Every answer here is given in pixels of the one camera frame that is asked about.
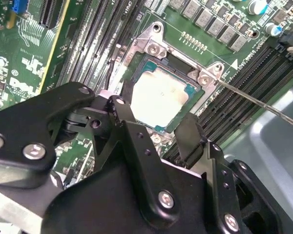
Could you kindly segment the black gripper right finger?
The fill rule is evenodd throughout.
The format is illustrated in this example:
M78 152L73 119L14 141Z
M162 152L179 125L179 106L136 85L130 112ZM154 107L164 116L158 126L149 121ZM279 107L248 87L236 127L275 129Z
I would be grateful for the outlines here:
M204 221L214 234L281 234L281 220L256 185L254 173L205 136L186 114L174 131L181 160L204 182Z

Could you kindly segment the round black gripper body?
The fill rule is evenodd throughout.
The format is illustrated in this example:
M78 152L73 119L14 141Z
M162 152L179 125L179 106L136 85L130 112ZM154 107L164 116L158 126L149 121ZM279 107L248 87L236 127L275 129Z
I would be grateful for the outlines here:
M42 234L217 234L205 214L205 183L196 173L165 160L163 166L181 202L179 220L166 230L142 217L124 162L60 193L47 208Z

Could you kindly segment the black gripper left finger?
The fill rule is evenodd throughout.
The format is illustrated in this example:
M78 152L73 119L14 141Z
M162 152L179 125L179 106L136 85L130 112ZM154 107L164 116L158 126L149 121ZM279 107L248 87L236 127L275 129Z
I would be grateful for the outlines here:
M79 82L69 82L0 111L0 185L41 186L56 161L55 148L88 130L106 138L102 154L120 145L140 212L149 223L175 223L180 202L146 128L120 96L100 99Z

